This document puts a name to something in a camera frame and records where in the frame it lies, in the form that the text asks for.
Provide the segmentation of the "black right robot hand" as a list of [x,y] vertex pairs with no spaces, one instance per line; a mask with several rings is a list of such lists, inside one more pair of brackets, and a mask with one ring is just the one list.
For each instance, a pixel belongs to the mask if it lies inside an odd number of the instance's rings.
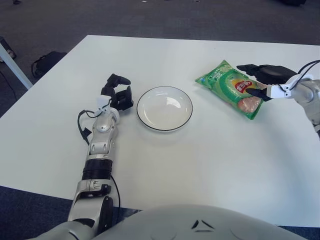
[[[237,65],[237,69],[245,72],[249,76],[254,76],[256,80],[264,85],[283,85],[293,76],[298,73],[279,65],[254,65],[245,64]],[[271,97],[267,96],[267,87],[263,89],[247,88],[245,90],[248,94],[261,98],[263,101],[270,101]]]

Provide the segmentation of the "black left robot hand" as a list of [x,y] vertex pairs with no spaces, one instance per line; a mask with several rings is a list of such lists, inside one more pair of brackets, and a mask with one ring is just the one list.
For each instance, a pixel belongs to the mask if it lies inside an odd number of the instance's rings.
[[[118,85],[125,85],[127,88],[125,90],[121,90],[119,92],[115,91],[115,88]],[[132,99],[132,90],[131,90],[131,81],[125,77],[111,74],[107,79],[106,84],[101,89],[100,94],[102,96],[111,97],[110,107],[117,109],[118,111],[125,111],[131,108],[134,104]]]

